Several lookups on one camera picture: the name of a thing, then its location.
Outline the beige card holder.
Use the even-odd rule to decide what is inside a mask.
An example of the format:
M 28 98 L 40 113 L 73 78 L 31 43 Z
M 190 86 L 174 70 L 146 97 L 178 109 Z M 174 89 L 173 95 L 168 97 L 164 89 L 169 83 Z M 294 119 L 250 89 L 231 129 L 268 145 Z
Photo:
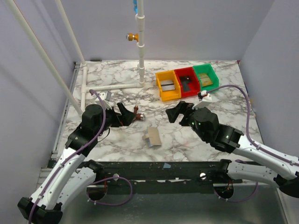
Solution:
M 148 147 L 159 147 L 162 145 L 159 131 L 156 127 L 147 127 L 143 132 L 142 140 L 145 141 Z

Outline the white VIP card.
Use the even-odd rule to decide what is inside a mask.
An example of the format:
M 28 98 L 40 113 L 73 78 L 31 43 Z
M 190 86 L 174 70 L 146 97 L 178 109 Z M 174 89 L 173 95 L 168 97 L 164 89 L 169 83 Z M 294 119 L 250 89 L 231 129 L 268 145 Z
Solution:
M 164 80 L 160 82 L 161 86 L 168 86 L 168 85 L 174 85 L 174 82 L 172 80 Z

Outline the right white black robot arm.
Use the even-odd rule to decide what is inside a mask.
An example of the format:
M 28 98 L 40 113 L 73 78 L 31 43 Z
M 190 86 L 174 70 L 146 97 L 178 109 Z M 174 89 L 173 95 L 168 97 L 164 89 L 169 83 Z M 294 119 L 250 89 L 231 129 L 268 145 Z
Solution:
M 217 114 L 203 107 L 180 101 L 166 109 L 170 123 L 182 114 L 181 126 L 189 126 L 200 139 L 218 151 L 236 154 L 257 162 L 257 166 L 229 163 L 227 175 L 232 179 L 247 179 L 274 185 L 288 196 L 299 196 L 299 159 L 284 154 L 254 140 L 228 125 L 220 124 Z

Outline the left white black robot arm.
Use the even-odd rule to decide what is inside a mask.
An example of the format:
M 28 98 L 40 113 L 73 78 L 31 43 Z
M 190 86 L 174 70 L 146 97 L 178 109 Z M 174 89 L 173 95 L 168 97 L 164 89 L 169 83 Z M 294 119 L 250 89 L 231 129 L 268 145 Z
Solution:
M 82 121 L 65 144 L 58 162 L 41 186 L 29 197 L 18 202 L 23 217 L 34 224 L 58 224 L 70 202 L 96 179 L 101 166 L 90 161 L 75 174 L 98 143 L 98 136 L 110 127 L 129 126 L 136 114 L 117 103 L 119 112 L 98 104 L 86 107 Z

